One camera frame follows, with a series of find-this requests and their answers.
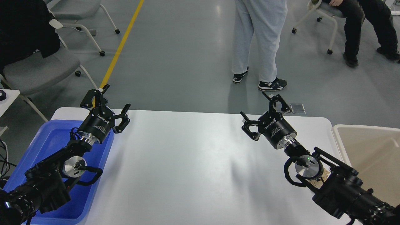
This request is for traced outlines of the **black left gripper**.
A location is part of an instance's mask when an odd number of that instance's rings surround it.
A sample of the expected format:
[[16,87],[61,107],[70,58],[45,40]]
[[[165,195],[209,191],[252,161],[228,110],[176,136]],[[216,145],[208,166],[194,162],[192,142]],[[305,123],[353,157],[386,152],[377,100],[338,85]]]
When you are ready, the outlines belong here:
[[[103,88],[89,90],[81,101],[80,107],[88,110],[98,108],[101,113],[106,113],[106,104],[108,100],[104,97],[104,94],[109,87],[110,84],[106,84]],[[109,117],[102,117],[96,112],[90,113],[78,127],[77,132],[81,136],[80,140],[88,144],[102,144],[111,129],[113,129],[115,134],[122,133],[130,122],[128,118],[130,106],[131,104],[126,104],[120,114],[112,116],[114,120],[122,119],[121,123],[117,126],[115,126],[115,121],[109,119]]]

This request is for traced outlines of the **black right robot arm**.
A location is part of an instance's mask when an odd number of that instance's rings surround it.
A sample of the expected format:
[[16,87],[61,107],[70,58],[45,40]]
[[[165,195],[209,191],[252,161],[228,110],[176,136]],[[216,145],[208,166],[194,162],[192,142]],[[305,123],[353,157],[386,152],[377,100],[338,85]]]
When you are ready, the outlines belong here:
[[257,120],[250,120],[240,112],[242,130],[252,139],[265,136],[275,149],[283,149],[289,157],[284,164],[284,176],[294,186],[309,188],[313,201],[331,216],[340,219],[343,214],[363,225],[398,225],[399,206],[391,206],[374,196],[373,189],[364,190],[358,172],[336,157],[314,147],[304,148],[297,140],[297,132],[284,119],[291,108],[281,95],[263,95],[269,100],[268,110]]

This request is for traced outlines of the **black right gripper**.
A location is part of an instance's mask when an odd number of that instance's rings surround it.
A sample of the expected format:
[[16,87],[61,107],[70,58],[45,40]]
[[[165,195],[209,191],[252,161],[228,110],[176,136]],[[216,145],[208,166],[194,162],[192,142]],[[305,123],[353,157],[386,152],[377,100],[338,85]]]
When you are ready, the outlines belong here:
[[[269,100],[268,111],[260,116],[257,121],[250,120],[243,111],[240,111],[244,118],[241,129],[254,141],[258,141],[263,134],[275,149],[281,149],[284,145],[281,142],[282,139],[287,136],[292,138],[297,136],[297,132],[283,117],[283,114],[291,113],[292,109],[281,95],[267,95],[265,92],[262,92],[262,94]],[[276,111],[276,103],[278,102],[281,104],[280,111]],[[257,131],[252,132],[251,126],[257,127]]]

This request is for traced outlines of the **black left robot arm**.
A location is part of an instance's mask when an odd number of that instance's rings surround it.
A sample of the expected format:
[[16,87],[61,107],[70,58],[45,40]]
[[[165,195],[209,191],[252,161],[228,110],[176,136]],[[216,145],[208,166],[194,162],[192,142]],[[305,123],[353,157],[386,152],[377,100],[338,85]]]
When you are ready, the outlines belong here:
[[86,165],[83,156],[94,144],[102,144],[109,132],[122,133],[130,123],[126,104],[120,114],[106,106],[105,92],[109,84],[91,89],[80,107],[89,115],[78,128],[70,131],[65,147],[48,156],[25,172],[26,182],[14,190],[1,190],[1,224],[30,224],[37,211],[56,210],[71,200],[69,192],[74,185],[93,185],[103,174],[98,167]]

